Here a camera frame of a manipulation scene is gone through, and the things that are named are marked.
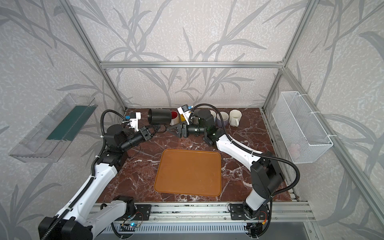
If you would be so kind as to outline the light blue mug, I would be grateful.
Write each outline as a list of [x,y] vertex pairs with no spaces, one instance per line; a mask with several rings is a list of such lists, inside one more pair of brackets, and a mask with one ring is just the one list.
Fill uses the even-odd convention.
[[213,116],[214,119],[214,124],[216,123],[217,120],[217,113],[214,110],[210,110],[211,115]]

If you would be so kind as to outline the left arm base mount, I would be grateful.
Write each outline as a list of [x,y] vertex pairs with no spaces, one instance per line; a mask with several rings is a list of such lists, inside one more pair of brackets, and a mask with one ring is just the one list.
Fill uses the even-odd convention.
[[117,221],[149,221],[152,205],[150,204],[138,204],[136,205],[136,211],[132,216],[124,215],[117,219]]

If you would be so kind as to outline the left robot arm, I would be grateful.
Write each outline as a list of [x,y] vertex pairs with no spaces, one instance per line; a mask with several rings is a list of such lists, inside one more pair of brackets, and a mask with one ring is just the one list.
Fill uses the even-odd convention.
[[113,110],[105,110],[100,119],[103,139],[102,149],[92,162],[91,174],[75,196],[54,216],[45,217],[38,230],[42,240],[93,240],[107,226],[120,217],[131,218],[136,213],[132,197],[117,197],[94,217],[89,213],[97,199],[124,165],[123,154],[141,143],[150,140],[161,126],[172,119],[170,110],[150,109],[149,125],[139,128],[139,112],[133,112],[125,129],[115,124],[105,129],[104,118]]

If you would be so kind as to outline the cream white mug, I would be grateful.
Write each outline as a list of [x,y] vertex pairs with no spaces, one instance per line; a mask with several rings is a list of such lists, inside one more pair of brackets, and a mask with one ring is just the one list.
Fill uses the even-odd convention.
[[171,111],[172,119],[170,122],[170,126],[174,126],[180,123],[180,116],[177,111]]

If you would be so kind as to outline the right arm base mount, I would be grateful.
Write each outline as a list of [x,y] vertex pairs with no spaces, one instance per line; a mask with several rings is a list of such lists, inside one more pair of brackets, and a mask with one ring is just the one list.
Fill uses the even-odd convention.
[[269,219],[269,205],[261,205],[257,210],[253,210],[245,202],[241,204],[228,204],[228,211],[231,220],[262,220]]

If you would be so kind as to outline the purple mug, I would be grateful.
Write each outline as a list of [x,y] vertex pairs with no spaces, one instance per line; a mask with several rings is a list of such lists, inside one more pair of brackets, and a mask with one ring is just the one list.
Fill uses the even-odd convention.
[[229,114],[226,112],[220,112],[217,114],[217,120],[216,120],[218,128],[225,129],[229,124]]

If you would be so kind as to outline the white faceted mug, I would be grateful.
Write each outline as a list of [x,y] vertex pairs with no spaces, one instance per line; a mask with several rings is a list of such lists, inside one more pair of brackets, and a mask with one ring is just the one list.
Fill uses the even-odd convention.
[[239,110],[231,110],[229,114],[229,124],[232,127],[238,127],[242,118],[242,112]]

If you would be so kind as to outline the yellow mug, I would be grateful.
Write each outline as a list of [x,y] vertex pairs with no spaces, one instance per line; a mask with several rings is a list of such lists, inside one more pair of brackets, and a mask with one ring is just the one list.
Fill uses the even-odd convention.
[[181,122],[185,122],[186,121],[186,119],[185,119],[183,114],[180,114],[180,118],[181,118]]

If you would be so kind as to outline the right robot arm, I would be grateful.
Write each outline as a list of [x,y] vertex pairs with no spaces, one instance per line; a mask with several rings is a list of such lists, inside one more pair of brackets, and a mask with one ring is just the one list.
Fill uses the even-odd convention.
[[[202,136],[206,144],[230,155],[250,171],[253,189],[243,202],[248,218],[254,218],[262,206],[273,201],[274,196],[291,190],[299,183],[300,170],[293,162],[256,151],[231,137],[226,129],[223,114],[215,106],[183,105],[177,110],[185,121],[175,126],[175,136]],[[280,163],[289,165],[296,173],[294,181],[283,189],[279,189],[285,179]]]

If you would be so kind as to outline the black mug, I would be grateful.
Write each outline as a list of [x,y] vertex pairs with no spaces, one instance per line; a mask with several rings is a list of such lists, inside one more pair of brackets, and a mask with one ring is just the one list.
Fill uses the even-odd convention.
[[172,119],[171,110],[168,109],[149,109],[148,122],[150,125],[168,125]]

